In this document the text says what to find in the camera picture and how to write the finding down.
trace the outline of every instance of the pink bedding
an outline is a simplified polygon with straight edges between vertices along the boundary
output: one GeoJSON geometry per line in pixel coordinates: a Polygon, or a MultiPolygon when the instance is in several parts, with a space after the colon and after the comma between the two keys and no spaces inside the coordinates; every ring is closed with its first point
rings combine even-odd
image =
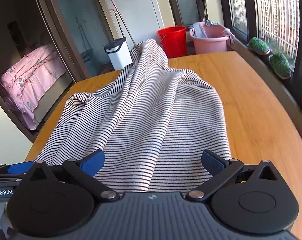
{"type": "Polygon", "coordinates": [[[8,92],[5,98],[11,108],[19,111],[19,119],[30,130],[36,128],[33,111],[40,98],[64,73],[53,44],[44,45],[9,68],[0,83],[8,92]]]}

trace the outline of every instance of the red bucket rim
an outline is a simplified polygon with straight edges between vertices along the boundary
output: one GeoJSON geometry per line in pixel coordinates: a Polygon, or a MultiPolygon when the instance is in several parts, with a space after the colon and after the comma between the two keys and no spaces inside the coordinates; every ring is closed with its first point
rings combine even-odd
{"type": "Polygon", "coordinates": [[[186,30],[185,26],[172,26],[172,27],[167,27],[167,28],[164,28],[164,29],[160,29],[156,33],[157,34],[169,34],[169,33],[182,32],[182,31],[185,31],[185,30],[186,30]]]}

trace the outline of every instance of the silver bolt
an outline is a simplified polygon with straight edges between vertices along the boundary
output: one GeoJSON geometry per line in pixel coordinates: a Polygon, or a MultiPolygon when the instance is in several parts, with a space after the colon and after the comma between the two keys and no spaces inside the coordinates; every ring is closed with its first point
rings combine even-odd
{"type": "Polygon", "coordinates": [[[116,192],[112,190],[106,190],[101,193],[101,197],[106,198],[106,199],[112,199],[116,197],[116,192]]]}
{"type": "Polygon", "coordinates": [[[204,193],[202,191],[199,191],[199,190],[192,190],[192,191],[189,192],[189,196],[192,197],[192,198],[200,199],[200,198],[204,197],[204,193]]]}

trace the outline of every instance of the red bucket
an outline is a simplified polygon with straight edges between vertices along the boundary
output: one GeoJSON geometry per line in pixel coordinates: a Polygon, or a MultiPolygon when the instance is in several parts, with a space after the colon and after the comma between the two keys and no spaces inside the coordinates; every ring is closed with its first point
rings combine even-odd
{"type": "Polygon", "coordinates": [[[186,55],[185,30],[186,27],[184,26],[174,26],[156,32],[160,36],[163,50],[168,57],[183,57],[186,55]]]}

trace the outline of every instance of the gray towel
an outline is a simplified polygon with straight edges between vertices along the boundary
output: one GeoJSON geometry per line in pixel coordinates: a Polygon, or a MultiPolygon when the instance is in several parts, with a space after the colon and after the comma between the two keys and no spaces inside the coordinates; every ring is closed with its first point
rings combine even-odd
{"type": "Polygon", "coordinates": [[[207,35],[205,33],[205,30],[203,29],[202,25],[200,22],[193,23],[190,27],[189,30],[193,31],[193,36],[196,38],[207,38],[207,35]]]}
{"type": "Polygon", "coordinates": [[[222,102],[189,69],[168,67],[155,40],[134,45],[133,63],[94,93],[75,93],[37,160],[61,164],[102,149],[94,176],[118,192],[188,192],[211,176],[201,154],[230,159],[222,102]]]}

